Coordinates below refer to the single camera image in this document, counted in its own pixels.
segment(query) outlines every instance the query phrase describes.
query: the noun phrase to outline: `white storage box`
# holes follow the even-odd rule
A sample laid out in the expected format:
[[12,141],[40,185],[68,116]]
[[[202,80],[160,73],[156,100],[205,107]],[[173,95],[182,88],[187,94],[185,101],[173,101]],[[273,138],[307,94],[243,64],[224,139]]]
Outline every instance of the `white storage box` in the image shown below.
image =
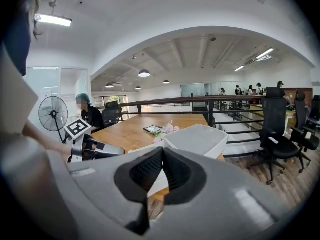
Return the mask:
[[196,124],[164,136],[169,147],[216,159],[226,148],[228,134],[224,131]]

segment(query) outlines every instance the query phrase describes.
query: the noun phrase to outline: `black metal railing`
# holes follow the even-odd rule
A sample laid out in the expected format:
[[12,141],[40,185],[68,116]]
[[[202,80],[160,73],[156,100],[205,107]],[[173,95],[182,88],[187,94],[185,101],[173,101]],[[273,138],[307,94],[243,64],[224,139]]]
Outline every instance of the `black metal railing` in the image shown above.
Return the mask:
[[[137,107],[137,112],[124,112],[122,115],[203,115],[207,117],[207,122],[210,127],[216,127],[217,125],[229,125],[229,124],[243,124],[251,130],[244,131],[230,131],[226,132],[229,135],[238,134],[250,134],[258,133],[261,129],[252,126],[256,124],[258,126],[263,126],[264,116],[258,112],[263,112],[261,106],[244,103],[243,101],[257,101],[260,102],[261,96],[247,96],[247,95],[215,95],[215,96],[203,96],[203,97],[179,97],[179,98],[166,98],[166,99],[156,99],[156,100],[144,100],[130,103],[120,104],[120,107]],[[183,107],[183,104],[206,102],[207,110],[204,111],[174,111],[174,112],[143,112],[145,108],[163,108],[163,107]],[[248,106],[258,107],[259,109],[245,109]],[[232,121],[214,121],[214,114],[226,114],[233,118]],[[243,113],[250,113],[252,115],[261,117],[259,119],[252,119]],[[245,140],[228,141],[227,144],[235,143],[247,143],[258,141],[258,138],[251,138]]]

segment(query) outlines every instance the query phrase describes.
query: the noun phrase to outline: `fan stand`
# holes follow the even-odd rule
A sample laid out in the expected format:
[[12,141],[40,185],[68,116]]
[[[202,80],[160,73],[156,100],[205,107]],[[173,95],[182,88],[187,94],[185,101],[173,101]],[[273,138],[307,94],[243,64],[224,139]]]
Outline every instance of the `fan stand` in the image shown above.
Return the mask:
[[51,117],[52,117],[52,118],[54,119],[54,121],[55,121],[55,125],[56,125],[56,128],[58,129],[58,133],[59,133],[61,142],[63,142],[64,140],[62,139],[62,136],[61,136],[61,134],[60,134],[60,130],[59,130],[59,127],[58,127],[58,123],[57,123],[57,114],[58,114],[58,112],[55,111],[55,110],[52,110],[51,113],[50,113]]

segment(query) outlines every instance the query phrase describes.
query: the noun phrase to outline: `electric fan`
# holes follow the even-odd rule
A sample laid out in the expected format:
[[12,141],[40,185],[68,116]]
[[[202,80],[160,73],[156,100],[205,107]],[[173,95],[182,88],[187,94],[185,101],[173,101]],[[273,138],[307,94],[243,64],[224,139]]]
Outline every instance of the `electric fan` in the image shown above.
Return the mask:
[[39,107],[39,120],[48,131],[58,132],[63,142],[60,130],[67,123],[68,109],[62,99],[56,96],[45,98]]

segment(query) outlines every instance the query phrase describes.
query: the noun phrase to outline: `black shirt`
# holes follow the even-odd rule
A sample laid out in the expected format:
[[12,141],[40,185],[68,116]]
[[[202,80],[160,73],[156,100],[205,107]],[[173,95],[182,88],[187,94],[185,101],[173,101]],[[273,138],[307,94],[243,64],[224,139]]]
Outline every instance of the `black shirt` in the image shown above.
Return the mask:
[[88,104],[88,112],[85,110],[81,111],[81,117],[84,121],[86,121],[92,127],[97,127],[97,130],[94,130],[93,133],[98,132],[105,128],[104,121],[102,119],[102,115],[94,106],[90,106]]

